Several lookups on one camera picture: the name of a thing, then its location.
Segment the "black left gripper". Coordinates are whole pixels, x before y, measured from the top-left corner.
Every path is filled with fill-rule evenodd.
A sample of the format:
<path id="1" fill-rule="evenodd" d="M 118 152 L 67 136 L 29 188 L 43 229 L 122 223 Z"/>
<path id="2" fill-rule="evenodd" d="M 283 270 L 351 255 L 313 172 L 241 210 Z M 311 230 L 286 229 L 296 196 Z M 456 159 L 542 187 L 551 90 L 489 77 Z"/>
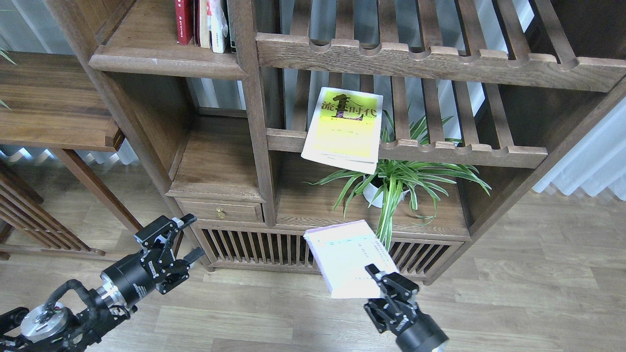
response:
<path id="1" fill-rule="evenodd" d="M 153 290 L 166 294 L 189 277 L 189 269 L 205 256 L 197 247 L 183 259 L 175 259 L 172 245 L 183 229 L 197 220 L 193 214 L 183 218 L 159 216 L 134 238 L 142 250 L 126 256 L 101 272 L 100 298 L 109 308 L 130 309 Z"/>

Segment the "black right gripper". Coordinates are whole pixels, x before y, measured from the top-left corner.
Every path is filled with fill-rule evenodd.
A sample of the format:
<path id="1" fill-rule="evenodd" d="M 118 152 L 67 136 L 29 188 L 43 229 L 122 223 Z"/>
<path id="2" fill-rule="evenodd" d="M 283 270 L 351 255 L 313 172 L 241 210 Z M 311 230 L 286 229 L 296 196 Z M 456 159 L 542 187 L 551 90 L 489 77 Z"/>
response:
<path id="1" fill-rule="evenodd" d="M 378 332 L 394 334 L 402 352 L 443 352 L 448 336 L 417 305 L 419 286 L 398 272 L 379 270 L 375 264 L 365 270 L 381 291 L 381 298 L 368 299 L 363 306 Z"/>

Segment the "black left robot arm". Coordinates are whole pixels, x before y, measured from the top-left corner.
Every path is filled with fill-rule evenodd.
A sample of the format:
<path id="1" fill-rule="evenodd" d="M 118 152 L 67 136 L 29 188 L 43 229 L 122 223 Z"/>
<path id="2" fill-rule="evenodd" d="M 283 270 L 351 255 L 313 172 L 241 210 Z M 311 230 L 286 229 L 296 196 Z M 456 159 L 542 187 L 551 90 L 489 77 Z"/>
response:
<path id="1" fill-rule="evenodd" d="M 188 279 L 193 263 L 205 254 L 200 247 L 175 259 L 176 236 L 196 221 L 161 216 L 138 231 L 141 250 L 101 272 L 102 286 L 87 290 L 76 279 L 58 287 L 33 310 L 18 307 L 1 316 L 3 352 L 83 352 L 131 318 L 136 304 L 153 290 L 168 293 Z"/>

